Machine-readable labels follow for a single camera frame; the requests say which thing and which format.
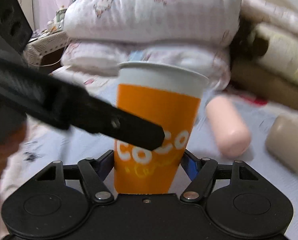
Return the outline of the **pink checkered pillow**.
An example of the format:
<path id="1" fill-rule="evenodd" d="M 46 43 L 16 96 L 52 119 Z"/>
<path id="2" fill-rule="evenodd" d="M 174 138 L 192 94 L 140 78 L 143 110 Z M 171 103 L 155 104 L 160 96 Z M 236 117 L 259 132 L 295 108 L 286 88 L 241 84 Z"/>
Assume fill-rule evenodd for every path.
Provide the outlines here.
<path id="1" fill-rule="evenodd" d="M 227 47 L 239 29 L 242 0 L 77 0 L 64 31 L 83 40 L 199 41 Z"/>

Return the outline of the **pink cylindrical cup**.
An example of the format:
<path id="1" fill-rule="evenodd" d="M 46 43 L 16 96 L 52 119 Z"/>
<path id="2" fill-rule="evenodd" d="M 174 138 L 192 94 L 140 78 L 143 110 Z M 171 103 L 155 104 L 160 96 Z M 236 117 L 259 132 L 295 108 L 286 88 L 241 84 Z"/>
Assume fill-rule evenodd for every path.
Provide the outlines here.
<path id="1" fill-rule="evenodd" d="M 251 143 L 251 132 L 231 100 L 215 96 L 205 111 L 219 152 L 230 159 L 241 156 Z"/>

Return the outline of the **orange white paper cup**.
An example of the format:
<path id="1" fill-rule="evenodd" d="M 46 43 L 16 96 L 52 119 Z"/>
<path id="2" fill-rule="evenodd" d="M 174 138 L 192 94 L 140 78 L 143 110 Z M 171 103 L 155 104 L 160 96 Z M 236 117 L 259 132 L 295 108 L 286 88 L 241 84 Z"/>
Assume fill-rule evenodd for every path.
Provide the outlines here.
<path id="1" fill-rule="evenodd" d="M 116 106 L 157 125 L 131 125 L 115 141 L 118 193 L 167 193 L 189 141 L 208 78 L 167 64 L 120 65 Z"/>

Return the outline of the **pink checkered folded quilt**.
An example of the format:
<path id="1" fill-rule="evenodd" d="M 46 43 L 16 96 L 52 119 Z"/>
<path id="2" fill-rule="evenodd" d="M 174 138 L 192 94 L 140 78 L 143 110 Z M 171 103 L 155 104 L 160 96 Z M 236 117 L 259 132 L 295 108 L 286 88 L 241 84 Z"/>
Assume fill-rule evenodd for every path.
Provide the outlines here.
<path id="1" fill-rule="evenodd" d="M 127 61 L 146 61 L 182 67 L 209 79 L 209 87 L 223 90 L 231 79 L 230 55 L 227 48 L 205 44 L 129 44 L 72 42 L 65 50 L 61 63 L 78 72 L 116 77 L 119 64 Z"/>

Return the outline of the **cluttered side table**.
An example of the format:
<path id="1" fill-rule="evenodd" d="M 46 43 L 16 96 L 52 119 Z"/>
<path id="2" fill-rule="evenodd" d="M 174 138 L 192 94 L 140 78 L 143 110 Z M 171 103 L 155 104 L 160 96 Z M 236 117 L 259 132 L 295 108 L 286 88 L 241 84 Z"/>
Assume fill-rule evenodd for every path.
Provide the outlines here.
<path id="1" fill-rule="evenodd" d="M 48 22 L 48 29 L 28 42 L 23 57 L 29 66 L 51 68 L 60 65 L 61 57 L 71 42 L 63 31 L 66 10 L 64 5 L 60 7 L 55 18 Z"/>

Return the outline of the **beige cup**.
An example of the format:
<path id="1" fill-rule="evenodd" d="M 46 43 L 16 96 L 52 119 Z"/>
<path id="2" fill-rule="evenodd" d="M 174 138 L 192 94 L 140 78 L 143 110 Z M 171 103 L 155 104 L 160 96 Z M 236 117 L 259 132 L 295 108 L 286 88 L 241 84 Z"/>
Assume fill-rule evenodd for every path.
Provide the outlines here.
<path id="1" fill-rule="evenodd" d="M 279 115 L 268 132 L 265 146 L 270 155 L 298 176 L 298 116 Z"/>

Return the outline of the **grey patterned mat cloth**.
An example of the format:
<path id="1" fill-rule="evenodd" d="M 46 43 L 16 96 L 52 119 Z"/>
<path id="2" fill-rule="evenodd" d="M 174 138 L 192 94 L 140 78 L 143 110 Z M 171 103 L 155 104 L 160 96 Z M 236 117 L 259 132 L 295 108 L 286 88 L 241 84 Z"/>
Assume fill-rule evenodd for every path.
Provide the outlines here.
<path id="1" fill-rule="evenodd" d="M 204 94 L 187 148 L 199 158 L 209 157 L 221 164 L 230 164 L 230 159 L 226 159 L 218 151 L 205 116 L 205 106 L 213 96 L 213 92 Z M 298 124 L 298 111 L 273 102 L 259 106 L 243 99 L 241 95 L 228 94 L 228 98 L 234 102 L 252 134 L 251 144 L 241 159 L 291 200 L 295 214 L 286 235 L 289 239 L 298 239 L 298 175 L 277 161 L 265 147 L 266 137 L 275 119 L 282 115 Z M 86 157 L 98 158 L 114 148 L 114 139 L 104 135 L 91 135 L 76 128 L 65 133 L 39 124 L 33 119 L 30 119 L 29 123 L 35 127 L 30 129 L 28 141 L 23 146 L 21 183 L 25 183 L 54 160 L 61 160 L 64 164 L 76 164 Z"/>

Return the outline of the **brown cream folded blanket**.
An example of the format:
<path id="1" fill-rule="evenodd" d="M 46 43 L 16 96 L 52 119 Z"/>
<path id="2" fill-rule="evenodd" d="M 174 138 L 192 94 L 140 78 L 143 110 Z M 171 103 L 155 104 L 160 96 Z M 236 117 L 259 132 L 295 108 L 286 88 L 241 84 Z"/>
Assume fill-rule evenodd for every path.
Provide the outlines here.
<path id="1" fill-rule="evenodd" d="M 231 83 L 298 110 L 298 13 L 266 0 L 242 0 L 230 45 Z"/>

